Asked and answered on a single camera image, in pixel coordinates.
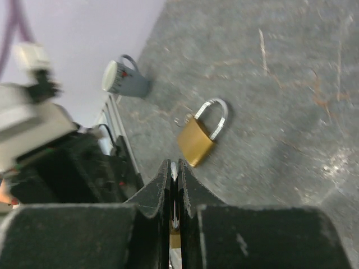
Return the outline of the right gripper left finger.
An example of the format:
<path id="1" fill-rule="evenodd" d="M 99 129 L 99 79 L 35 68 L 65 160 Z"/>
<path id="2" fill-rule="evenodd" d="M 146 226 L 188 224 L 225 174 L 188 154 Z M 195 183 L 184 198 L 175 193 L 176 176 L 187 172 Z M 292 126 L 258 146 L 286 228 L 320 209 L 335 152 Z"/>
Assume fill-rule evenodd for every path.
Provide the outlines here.
<path id="1" fill-rule="evenodd" d="M 20 206 L 1 224 L 2 268 L 168 268 L 171 162 L 124 203 Z"/>

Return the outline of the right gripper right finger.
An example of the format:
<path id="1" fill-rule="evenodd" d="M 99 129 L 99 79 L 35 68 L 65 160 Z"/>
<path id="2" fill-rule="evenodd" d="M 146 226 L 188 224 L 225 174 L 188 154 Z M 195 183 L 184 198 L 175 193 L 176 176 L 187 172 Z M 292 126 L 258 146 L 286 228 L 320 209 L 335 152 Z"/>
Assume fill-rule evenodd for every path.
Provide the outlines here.
<path id="1" fill-rule="evenodd" d="M 183 268 L 350 268 L 316 207 L 231 206 L 178 162 Z"/>

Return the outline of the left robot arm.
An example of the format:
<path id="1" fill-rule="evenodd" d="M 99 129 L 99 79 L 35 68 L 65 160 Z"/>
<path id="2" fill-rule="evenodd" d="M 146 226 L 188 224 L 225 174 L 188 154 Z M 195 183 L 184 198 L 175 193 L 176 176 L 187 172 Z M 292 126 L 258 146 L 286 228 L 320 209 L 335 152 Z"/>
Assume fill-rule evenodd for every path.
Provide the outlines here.
<path id="1" fill-rule="evenodd" d="M 125 202 L 143 186 L 123 136 L 108 155 L 91 133 L 73 133 L 27 154 L 2 175 L 22 204 Z"/>

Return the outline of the large brass padlock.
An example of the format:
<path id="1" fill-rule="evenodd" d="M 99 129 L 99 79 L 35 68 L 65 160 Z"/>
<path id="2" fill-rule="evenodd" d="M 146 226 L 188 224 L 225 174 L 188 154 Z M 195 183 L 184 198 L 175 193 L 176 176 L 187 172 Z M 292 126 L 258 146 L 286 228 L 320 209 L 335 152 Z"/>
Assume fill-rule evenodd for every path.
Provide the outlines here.
<path id="1" fill-rule="evenodd" d="M 209 132 L 200 118 L 214 104 L 220 105 L 222 115 L 216 128 Z M 197 167 L 208 156 L 215 145 L 217 136 L 226 124 L 228 113 L 228 105 L 223 99 L 211 98 L 205 101 L 194 115 L 189 117 L 182 131 L 177 136 L 177 145 L 191 167 Z"/>

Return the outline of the small brass padlock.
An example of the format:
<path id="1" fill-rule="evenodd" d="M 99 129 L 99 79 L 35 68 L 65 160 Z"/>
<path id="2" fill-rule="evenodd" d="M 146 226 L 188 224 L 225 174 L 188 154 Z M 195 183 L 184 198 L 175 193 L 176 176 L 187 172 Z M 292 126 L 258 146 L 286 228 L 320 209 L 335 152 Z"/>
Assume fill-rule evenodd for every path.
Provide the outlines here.
<path id="1" fill-rule="evenodd" d="M 179 203 L 179 184 L 178 184 L 178 169 L 175 162 L 171 162 L 171 234 L 170 247 L 172 249 L 180 249 L 181 247 L 181 233 L 180 233 L 180 203 Z"/>

